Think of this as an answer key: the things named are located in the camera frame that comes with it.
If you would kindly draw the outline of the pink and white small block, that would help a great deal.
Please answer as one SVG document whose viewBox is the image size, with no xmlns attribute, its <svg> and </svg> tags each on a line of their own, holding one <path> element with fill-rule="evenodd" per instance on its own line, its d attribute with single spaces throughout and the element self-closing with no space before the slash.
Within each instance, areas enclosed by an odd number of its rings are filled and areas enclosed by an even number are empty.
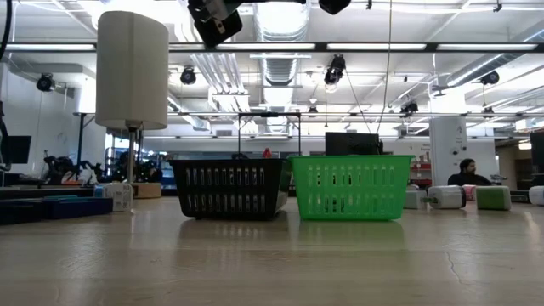
<svg viewBox="0 0 544 306">
<path fill-rule="evenodd" d="M 112 199 L 112 210 L 116 213 L 127 212 L 133 204 L 133 186 L 125 183 L 105 184 L 102 187 L 103 197 Z"/>
</svg>

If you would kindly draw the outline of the green small sharpener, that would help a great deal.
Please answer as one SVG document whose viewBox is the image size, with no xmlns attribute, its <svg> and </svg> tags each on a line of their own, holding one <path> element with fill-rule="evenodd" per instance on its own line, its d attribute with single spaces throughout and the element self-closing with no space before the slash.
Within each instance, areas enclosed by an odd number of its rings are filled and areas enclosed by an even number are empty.
<svg viewBox="0 0 544 306">
<path fill-rule="evenodd" d="M 510 211 L 512 202 L 507 186 L 477 186 L 475 199 L 479 210 Z"/>
</svg>

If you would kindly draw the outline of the white cylinder table lamp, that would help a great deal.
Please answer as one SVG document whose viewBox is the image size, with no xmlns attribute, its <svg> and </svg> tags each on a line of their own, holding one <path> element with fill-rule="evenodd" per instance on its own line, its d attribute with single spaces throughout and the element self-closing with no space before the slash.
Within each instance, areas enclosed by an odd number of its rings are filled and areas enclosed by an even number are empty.
<svg viewBox="0 0 544 306">
<path fill-rule="evenodd" d="M 168 29 L 150 17 L 117 10 L 99 18 L 95 121 L 128 130 L 128 184 L 136 133 L 167 127 L 168 47 Z"/>
</svg>

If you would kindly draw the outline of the black overhead beam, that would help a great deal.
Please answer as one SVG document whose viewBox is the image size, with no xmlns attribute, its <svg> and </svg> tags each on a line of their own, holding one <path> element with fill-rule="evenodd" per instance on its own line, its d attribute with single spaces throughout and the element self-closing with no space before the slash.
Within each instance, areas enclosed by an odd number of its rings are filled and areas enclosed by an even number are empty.
<svg viewBox="0 0 544 306">
<path fill-rule="evenodd" d="M 544 42 L 227 42 L 209 48 L 197 42 L 171 42 L 172 54 L 196 53 L 401 53 L 544 54 Z"/>
</svg>

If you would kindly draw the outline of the black plastic slotted basket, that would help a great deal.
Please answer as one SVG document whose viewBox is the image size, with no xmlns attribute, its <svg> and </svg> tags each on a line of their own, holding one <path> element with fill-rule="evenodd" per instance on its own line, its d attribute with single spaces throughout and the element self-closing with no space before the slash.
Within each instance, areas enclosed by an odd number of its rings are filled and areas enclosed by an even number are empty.
<svg viewBox="0 0 544 306">
<path fill-rule="evenodd" d="M 286 205 L 292 165 L 286 159 L 171 160 L 184 216 L 269 220 Z"/>
</svg>

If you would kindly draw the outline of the black monitor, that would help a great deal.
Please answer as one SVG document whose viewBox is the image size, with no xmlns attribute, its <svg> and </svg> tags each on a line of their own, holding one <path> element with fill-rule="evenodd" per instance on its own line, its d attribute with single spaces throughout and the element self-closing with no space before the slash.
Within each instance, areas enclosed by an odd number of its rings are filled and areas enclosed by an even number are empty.
<svg viewBox="0 0 544 306">
<path fill-rule="evenodd" d="M 31 136 L 8 136 L 0 142 L 1 163 L 26 164 L 29 160 Z"/>
<path fill-rule="evenodd" d="M 383 153 L 383 142 L 373 133 L 325 133 L 327 156 L 374 156 Z"/>
</svg>

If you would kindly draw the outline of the green plastic slotted basket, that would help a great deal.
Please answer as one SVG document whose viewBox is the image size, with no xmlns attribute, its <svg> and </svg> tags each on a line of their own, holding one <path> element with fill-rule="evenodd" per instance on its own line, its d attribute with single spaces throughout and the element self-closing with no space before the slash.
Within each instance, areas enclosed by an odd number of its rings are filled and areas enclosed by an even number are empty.
<svg viewBox="0 0 544 306">
<path fill-rule="evenodd" d="M 389 221 L 401 218 L 411 156 L 294 156 L 301 219 Z"/>
</svg>

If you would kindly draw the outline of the black background robot arms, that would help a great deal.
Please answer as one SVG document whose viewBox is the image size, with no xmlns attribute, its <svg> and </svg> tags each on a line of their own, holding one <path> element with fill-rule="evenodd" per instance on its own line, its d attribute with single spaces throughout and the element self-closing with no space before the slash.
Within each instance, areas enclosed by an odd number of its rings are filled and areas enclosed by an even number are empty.
<svg viewBox="0 0 544 306">
<path fill-rule="evenodd" d="M 74 163 L 67 156 L 47 156 L 43 159 L 48 169 L 42 179 L 50 185 L 94 185 L 104 180 L 100 163 L 90 161 Z"/>
</svg>

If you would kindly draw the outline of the person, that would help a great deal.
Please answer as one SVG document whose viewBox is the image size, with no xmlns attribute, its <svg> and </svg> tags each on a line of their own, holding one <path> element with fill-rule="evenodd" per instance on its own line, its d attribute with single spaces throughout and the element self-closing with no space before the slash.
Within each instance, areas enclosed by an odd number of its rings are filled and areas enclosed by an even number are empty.
<svg viewBox="0 0 544 306">
<path fill-rule="evenodd" d="M 457 174 L 452 174 L 447 181 L 448 185 L 476 185 L 476 186 L 491 186 L 491 182 L 478 175 L 476 171 L 476 164 L 474 159 L 464 159 L 461 161 L 460 172 Z"/>
</svg>

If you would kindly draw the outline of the dark monitor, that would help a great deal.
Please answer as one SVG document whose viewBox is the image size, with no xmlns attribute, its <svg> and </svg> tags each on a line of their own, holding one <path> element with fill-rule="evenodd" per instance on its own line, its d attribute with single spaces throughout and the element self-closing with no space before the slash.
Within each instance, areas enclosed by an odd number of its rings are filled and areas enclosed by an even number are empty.
<svg viewBox="0 0 544 306">
<path fill-rule="evenodd" d="M 544 173 L 544 131 L 530 134 L 531 160 L 535 173 Z"/>
</svg>

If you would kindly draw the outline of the silver ventilation duct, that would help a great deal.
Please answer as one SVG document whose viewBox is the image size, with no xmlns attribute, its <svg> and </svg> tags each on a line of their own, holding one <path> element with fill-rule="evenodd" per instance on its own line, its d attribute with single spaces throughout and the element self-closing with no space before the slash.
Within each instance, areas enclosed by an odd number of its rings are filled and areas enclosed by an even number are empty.
<svg viewBox="0 0 544 306">
<path fill-rule="evenodd" d="M 299 43 L 306 39 L 311 10 L 305 4 L 257 3 L 254 26 L 258 40 L 267 43 Z M 292 104 L 299 59 L 296 54 L 265 54 L 259 61 L 263 79 L 263 102 L 270 112 L 286 112 Z"/>
</svg>

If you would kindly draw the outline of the black metal stand frame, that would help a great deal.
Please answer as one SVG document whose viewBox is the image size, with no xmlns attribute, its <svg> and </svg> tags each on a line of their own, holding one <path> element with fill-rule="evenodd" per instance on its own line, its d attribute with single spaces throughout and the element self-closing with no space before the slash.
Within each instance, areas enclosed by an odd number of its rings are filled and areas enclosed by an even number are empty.
<svg viewBox="0 0 544 306">
<path fill-rule="evenodd" d="M 253 119 L 255 116 L 259 116 L 262 118 L 276 118 L 276 117 L 285 117 L 287 120 L 289 120 L 290 117 L 294 116 L 298 119 L 298 122 L 296 124 L 296 127 L 299 131 L 297 143 L 298 143 L 298 154 L 301 156 L 303 154 L 302 152 L 302 115 L 300 112 L 273 112 L 273 111 L 265 111 L 265 112 L 238 112 L 236 114 L 237 122 L 238 122 L 238 135 L 237 135 L 237 155 L 241 155 L 241 119 L 244 117 L 249 116 L 251 119 Z"/>
</svg>

